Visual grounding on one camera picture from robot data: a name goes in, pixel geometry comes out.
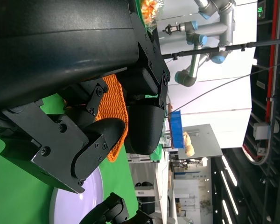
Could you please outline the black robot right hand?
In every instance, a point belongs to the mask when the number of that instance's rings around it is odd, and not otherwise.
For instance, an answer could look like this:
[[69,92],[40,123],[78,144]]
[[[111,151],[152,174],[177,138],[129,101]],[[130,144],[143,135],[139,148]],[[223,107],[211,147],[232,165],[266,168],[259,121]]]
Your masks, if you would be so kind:
[[141,210],[129,217],[125,200],[111,193],[102,203],[92,209],[80,224],[155,224],[155,220]]

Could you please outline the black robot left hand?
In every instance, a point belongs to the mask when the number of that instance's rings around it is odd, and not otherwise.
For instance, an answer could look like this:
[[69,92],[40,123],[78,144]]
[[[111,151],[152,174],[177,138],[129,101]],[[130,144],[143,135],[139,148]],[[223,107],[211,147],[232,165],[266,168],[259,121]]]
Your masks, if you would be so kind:
[[47,185],[83,193],[125,127],[153,153],[169,80],[134,0],[0,0],[1,155]]

